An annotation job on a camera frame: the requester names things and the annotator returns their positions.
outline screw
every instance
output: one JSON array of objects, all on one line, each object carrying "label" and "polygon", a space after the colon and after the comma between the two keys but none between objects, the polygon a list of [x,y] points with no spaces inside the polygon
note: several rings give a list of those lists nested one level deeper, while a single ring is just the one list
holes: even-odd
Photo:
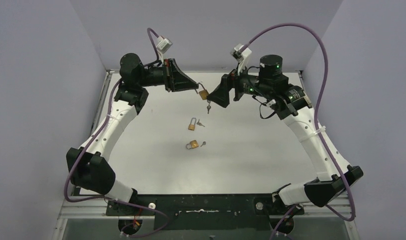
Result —
[{"label": "screw", "polygon": [[263,203],[261,203],[261,202],[256,203],[256,208],[257,208],[257,210],[262,210],[263,209]]}]

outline white tabletop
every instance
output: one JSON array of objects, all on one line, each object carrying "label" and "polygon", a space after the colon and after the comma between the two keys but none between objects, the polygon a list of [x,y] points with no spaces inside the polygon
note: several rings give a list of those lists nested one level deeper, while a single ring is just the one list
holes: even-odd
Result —
[{"label": "white tabletop", "polygon": [[[224,73],[187,74],[211,92]],[[285,75],[301,86],[297,73]],[[113,74],[108,92],[119,79],[119,74]],[[139,194],[271,193],[287,183],[316,177],[292,131],[277,116],[260,119],[259,103],[250,96],[234,102],[231,90],[230,105],[222,108],[212,103],[207,114],[207,102],[193,90],[147,89],[143,110],[125,129],[109,159],[117,179]],[[270,113],[262,107],[262,114]],[[192,117],[205,127],[188,130]],[[187,150],[185,145],[192,140],[207,144]],[[81,193],[92,192],[83,189]]]}]

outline gray wall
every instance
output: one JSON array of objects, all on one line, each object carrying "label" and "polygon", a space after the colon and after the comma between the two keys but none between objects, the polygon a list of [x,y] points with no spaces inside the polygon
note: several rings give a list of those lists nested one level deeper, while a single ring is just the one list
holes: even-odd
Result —
[{"label": "gray wall", "polygon": [[50,238],[104,75],[68,0],[0,0],[0,240]]},{"label": "gray wall", "polygon": [[[107,69],[119,69],[126,53],[145,63],[155,54],[147,27],[170,38],[167,57],[183,70],[235,67],[229,51],[245,44],[261,30],[285,22],[299,22],[320,35],[326,31],[342,0],[71,0]],[[316,41],[298,28],[277,29],[251,46],[251,64],[269,53],[284,57],[284,69],[302,70],[316,49]]]},{"label": "gray wall", "polygon": [[[362,239],[406,239],[406,0],[344,0],[323,40],[330,60],[320,121],[365,176],[354,186]],[[303,77],[312,100],[319,49]]]}]

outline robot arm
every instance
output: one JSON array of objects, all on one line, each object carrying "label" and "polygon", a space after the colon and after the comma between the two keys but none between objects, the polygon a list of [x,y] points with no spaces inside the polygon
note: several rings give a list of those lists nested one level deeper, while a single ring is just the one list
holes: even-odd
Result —
[{"label": "robot arm", "polygon": [[[198,89],[198,84],[185,75],[177,66],[175,59],[165,59],[162,66],[145,68],[134,53],[128,53],[120,60],[119,87],[111,105],[109,120],[100,123],[104,129],[89,145],[79,164],[73,170],[71,183],[92,190],[111,199],[127,203],[134,201],[137,191],[116,179],[116,174],[108,161],[117,140],[128,124],[139,115],[148,97],[147,86],[165,85],[170,92]],[[80,152],[93,135],[79,149],[71,148],[66,155],[69,171],[72,170]]]},{"label": "robot arm", "polygon": [[262,57],[259,75],[255,76],[248,74],[245,67],[251,51],[247,48],[245,49],[247,54],[237,54],[239,49],[240,45],[231,52],[239,62],[237,69],[222,76],[221,83],[207,96],[207,100],[226,108],[229,105],[229,91],[232,88],[235,89],[235,102],[244,94],[266,98],[267,106],[272,108],[279,119],[296,135],[317,174],[317,178],[310,182],[283,186],[273,193],[274,200],[280,200],[286,206],[307,202],[319,207],[325,206],[345,191],[345,186],[318,136],[319,133],[324,136],[350,186],[363,176],[362,170],[358,166],[351,166],[339,154],[326,135],[325,127],[316,130],[312,103],[303,89],[288,83],[288,77],[282,74],[280,56]]}]

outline padlock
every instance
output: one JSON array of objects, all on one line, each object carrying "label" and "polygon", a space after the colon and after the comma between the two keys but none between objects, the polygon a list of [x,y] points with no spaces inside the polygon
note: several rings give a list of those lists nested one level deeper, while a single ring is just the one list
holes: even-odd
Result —
[{"label": "padlock", "polygon": [[197,119],[195,117],[191,118],[191,122],[190,122],[190,125],[188,126],[188,130],[194,131],[196,122],[197,122]]},{"label": "padlock", "polygon": [[206,100],[209,92],[204,88],[203,84],[199,84],[203,87],[203,90],[199,91],[198,94],[200,95],[201,99]]},{"label": "padlock", "polygon": [[187,145],[185,145],[185,147],[186,147],[187,149],[198,148],[198,142],[197,142],[197,140],[192,140],[192,141],[190,141],[190,143],[188,143]]}]

